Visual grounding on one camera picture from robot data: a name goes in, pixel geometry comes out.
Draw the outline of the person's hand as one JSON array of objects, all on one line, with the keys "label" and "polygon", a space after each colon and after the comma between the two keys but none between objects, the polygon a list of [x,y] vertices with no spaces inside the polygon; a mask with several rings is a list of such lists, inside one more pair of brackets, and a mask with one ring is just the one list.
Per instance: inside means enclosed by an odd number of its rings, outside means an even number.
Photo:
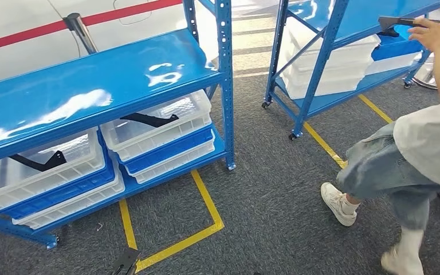
[{"label": "person's hand", "polygon": [[436,53],[440,50],[440,22],[427,18],[414,19],[415,26],[410,28],[409,39],[419,41],[428,50]]}]

